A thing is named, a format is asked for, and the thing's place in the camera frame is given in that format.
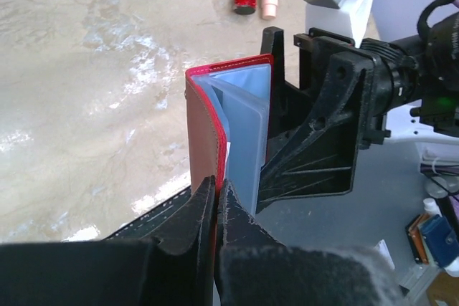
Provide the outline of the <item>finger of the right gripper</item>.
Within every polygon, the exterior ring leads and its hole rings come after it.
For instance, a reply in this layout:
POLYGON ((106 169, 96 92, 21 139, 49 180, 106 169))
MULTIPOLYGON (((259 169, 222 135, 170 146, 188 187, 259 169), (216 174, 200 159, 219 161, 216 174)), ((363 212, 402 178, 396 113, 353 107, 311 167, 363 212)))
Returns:
POLYGON ((331 56, 308 116, 262 170, 258 211, 275 201, 351 190, 365 79, 362 57, 352 52, 331 56))

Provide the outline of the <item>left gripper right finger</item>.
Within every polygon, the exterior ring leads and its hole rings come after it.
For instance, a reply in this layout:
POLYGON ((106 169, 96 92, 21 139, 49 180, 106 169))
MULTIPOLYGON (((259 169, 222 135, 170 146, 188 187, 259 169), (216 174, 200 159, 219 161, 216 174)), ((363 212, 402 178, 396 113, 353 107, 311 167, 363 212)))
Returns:
POLYGON ((224 180, 217 211, 215 283, 222 305, 404 305, 375 249, 301 249, 273 238, 224 180))

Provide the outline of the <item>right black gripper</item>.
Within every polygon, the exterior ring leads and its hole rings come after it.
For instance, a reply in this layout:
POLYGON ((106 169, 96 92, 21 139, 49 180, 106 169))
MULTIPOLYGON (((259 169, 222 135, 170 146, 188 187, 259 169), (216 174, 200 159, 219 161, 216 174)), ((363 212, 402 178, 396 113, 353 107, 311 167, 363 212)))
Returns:
POLYGON ((295 34, 298 81, 286 79, 284 30, 262 31, 260 52, 273 57, 268 137, 305 141, 323 127, 344 127, 356 135, 356 147, 381 145, 391 134, 386 114, 416 100, 420 93, 420 40, 416 36, 383 42, 330 32, 295 34), (319 109, 314 115, 311 110, 319 109))

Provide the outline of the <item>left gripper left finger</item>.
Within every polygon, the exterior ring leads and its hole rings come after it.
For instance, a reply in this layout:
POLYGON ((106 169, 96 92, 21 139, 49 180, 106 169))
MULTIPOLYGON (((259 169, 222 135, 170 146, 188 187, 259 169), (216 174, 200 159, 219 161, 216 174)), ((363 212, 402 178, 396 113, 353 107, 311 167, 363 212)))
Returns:
POLYGON ((6 244, 3 305, 210 305, 216 185, 142 239, 6 244))

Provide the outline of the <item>red leather card holder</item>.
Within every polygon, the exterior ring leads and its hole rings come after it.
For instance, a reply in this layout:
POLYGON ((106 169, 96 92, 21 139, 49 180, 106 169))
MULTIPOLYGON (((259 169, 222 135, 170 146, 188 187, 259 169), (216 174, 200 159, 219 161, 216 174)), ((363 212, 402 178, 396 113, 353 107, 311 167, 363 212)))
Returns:
POLYGON ((266 162, 272 73, 271 54, 185 72, 191 188, 214 176, 220 191, 228 179, 249 214, 266 162))

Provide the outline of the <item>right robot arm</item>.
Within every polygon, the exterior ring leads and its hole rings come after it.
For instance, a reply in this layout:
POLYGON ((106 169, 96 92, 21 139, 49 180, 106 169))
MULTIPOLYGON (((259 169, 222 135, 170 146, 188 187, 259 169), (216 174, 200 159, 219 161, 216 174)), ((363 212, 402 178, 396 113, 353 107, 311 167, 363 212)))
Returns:
POLYGON ((284 32, 268 27, 261 50, 273 56, 267 162, 257 209, 276 201, 351 191, 359 151, 391 133, 386 114, 420 101, 410 115, 434 132, 458 136, 458 15, 434 26, 435 0, 420 15, 417 34, 394 42, 311 28, 294 37, 299 83, 285 80, 284 32))

